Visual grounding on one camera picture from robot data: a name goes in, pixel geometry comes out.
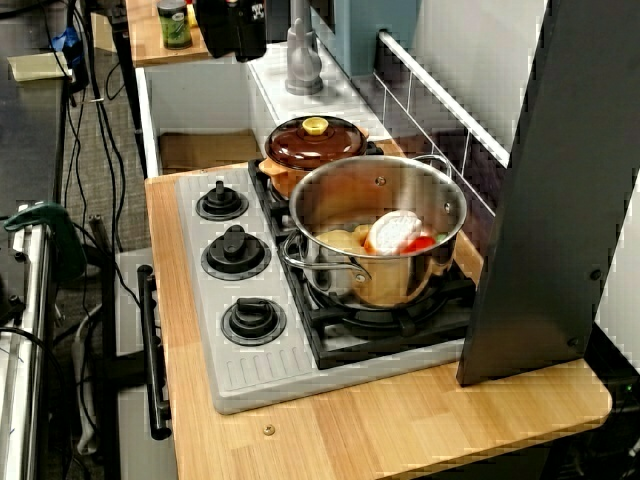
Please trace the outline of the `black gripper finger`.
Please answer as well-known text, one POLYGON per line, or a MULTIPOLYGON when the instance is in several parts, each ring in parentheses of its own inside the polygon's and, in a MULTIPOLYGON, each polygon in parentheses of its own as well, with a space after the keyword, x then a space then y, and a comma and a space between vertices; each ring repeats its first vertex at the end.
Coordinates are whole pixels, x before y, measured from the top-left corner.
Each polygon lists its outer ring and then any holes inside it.
POLYGON ((233 53, 229 7, 225 0, 198 0, 194 2, 196 21, 207 50, 214 58, 233 53))
POLYGON ((237 1, 236 23, 238 51, 236 58, 248 62, 266 53, 266 15, 263 1, 237 1))

